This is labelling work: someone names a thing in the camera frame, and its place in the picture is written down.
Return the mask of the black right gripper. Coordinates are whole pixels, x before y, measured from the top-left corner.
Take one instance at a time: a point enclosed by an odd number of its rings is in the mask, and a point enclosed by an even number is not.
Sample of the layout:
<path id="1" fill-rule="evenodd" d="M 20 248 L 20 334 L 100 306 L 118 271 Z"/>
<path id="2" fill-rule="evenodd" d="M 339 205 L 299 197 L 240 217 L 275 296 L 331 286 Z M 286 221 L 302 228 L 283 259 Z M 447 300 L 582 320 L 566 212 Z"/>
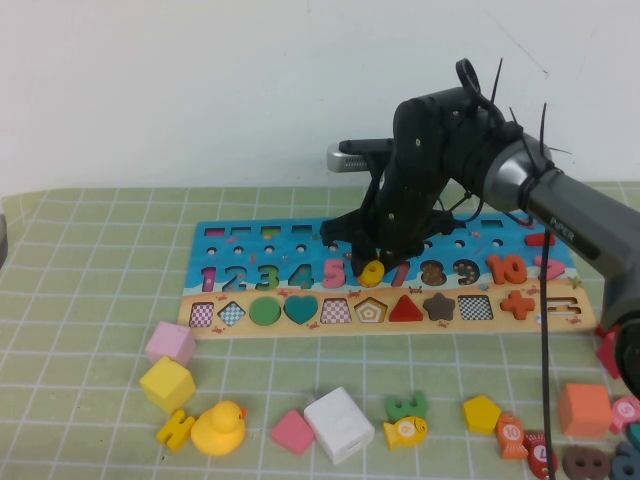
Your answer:
<path id="1" fill-rule="evenodd" d="M 426 239 L 466 226 L 450 210 L 435 208 L 447 182 L 442 174 L 404 171 L 396 164 L 376 167 L 361 206 L 322 223 L 323 244 L 350 244 L 353 270 L 373 260 L 396 268 L 421 255 Z"/>

